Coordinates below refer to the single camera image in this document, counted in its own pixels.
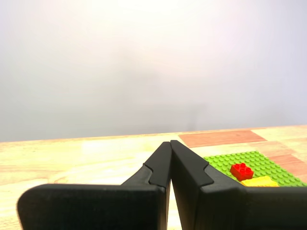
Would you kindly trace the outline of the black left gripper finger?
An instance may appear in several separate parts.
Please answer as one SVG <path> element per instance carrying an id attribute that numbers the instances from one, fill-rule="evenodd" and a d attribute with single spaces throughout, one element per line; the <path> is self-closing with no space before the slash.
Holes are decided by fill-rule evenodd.
<path id="1" fill-rule="evenodd" d="M 165 230 L 172 149 L 163 142 L 123 184 L 43 184 L 24 192 L 25 230 Z"/>
<path id="2" fill-rule="evenodd" d="M 184 230 L 304 230 L 304 187 L 246 187 L 179 141 L 171 141 L 171 180 Z"/>

